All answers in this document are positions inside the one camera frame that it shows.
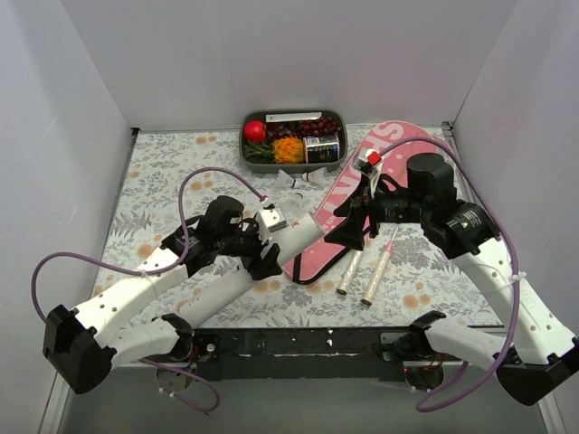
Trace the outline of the white shuttlecock tube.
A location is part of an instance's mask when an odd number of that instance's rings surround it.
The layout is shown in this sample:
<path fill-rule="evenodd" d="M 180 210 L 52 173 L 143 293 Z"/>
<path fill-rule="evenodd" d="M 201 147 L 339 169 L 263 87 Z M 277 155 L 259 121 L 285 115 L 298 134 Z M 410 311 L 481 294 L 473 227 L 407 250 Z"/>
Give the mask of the white shuttlecock tube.
<path fill-rule="evenodd" d="M 323 235 L 322 227 L 312 214 L 303 214 L 290 226 L 274 233 L 271 241 L 280 247 L 277 264 L 284 266 Z M 203 289 L 193 302 L 183 305 L 180 316 L 196 329 L 257 283 L 243 265 L 238 266 Z"/>

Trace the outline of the white shuttlecock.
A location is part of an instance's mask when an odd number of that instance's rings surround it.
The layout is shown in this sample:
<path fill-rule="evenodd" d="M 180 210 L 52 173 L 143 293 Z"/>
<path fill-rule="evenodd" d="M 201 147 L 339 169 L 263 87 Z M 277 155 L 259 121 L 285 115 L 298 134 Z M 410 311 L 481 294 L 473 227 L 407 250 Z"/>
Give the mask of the white shuttlecock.
<path fill-rule="evenodd" d="M 325 167 L 319 168 L 313 172 L 304 173 L 302 179 L 310 184 L 314 184 L 319 187 L 326 186 L 326 174 L 327 169 Z"/>
<path fill-rule="evenodd" d="M 293 176 L 289 175 L 283 170 L 279 170 L 277 179 L 276 179 L 276 186 L 278 188 L 288 188 L 293 189 L 296 187 L 298 180 Z"/>

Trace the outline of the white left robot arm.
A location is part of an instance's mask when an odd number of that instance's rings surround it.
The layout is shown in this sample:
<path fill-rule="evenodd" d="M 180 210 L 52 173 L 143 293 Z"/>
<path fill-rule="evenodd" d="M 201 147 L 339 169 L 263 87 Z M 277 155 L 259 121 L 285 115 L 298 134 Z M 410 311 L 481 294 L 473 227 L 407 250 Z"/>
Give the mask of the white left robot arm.
<path fill-rule="evenodd" d="M 280 246 L 271 236 L 286 227 L 285 215 L 273 205 L 251 218 L 243 210 L 236 199 L 218 196 L 204 214 L 165 237 L 130 277 L 72 309 L 58 305 L 49 312 L 43 355 L 76 393 L 91 391 L 112 371 L 123 351 L 117 332 L 131 317 L 216 257 L 241 259 L 256 279 L 281 273 Z"/>

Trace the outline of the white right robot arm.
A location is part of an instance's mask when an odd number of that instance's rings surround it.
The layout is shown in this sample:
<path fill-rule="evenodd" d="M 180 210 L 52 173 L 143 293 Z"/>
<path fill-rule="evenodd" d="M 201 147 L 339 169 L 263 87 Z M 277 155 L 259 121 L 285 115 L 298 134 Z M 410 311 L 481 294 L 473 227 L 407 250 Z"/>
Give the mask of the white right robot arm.
<path fill-rule="evenodd" d="M 447 354 L 496 375 L 519 403 L 532 406 L 578 371 L 578 337 L 563 325 L 516 269 L 508 247 L 489 214 L 458 198 L 454 171 L 442 156 L 423 153 L 406 162 L 407 185 L 380 174 L 376 151 L 357 156 L 358 187 L 334 214 L 342 222 L 326 235 L 328 243 L 361 250 L 383 223 L 418 223 L 487 300 L 508 331 L 505 338 L 459 325 L 442 312 L 414 320 L 405 335 L 387 345 L 401 357 L 430 359 Z"/>

